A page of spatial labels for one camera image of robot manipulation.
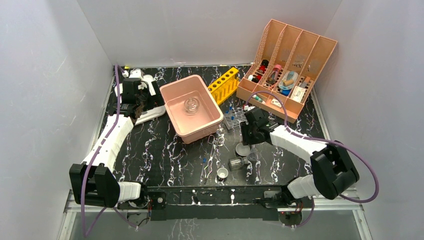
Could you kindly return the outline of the clear glass bottle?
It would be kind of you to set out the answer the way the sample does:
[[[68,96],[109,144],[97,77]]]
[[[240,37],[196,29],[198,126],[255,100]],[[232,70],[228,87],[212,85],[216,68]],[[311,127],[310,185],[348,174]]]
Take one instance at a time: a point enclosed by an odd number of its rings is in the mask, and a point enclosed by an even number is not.
[[[246,157],[234,157],[228,160],[228,166],[230,171],[238,171],[248,165],[250,161]]]

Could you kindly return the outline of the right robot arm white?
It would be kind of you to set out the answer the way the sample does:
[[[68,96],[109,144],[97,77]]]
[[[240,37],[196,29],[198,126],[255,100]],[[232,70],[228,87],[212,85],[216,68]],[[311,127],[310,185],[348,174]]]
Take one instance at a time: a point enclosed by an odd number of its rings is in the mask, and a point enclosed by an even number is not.
[[[359,179],[359,173],[347,150],[337,143],[310,140],[286,126],[269,120],[257,107],[247,107],[240,123],[243,145],[269,143],[283,148],[309,163],[312,173],[296,177],[282,187],[282,202],[295,207],[302,198],[322,195],[338,197]]]

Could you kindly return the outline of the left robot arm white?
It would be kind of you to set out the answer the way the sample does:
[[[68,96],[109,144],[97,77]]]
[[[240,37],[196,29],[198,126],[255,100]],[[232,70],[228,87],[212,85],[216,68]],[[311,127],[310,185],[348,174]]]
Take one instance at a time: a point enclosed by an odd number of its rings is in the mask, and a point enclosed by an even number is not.
[[[149,203],[149,194],[142,184],[119,182],[113,175],[115,162],[124,140],[134,128],[149,97],[148,83],[140,77],[125,78],[117,85],[121,92],[106,126],[91,152],[69,169],[75,202],[81,206],[113,208],[130,201],[137,208]]]

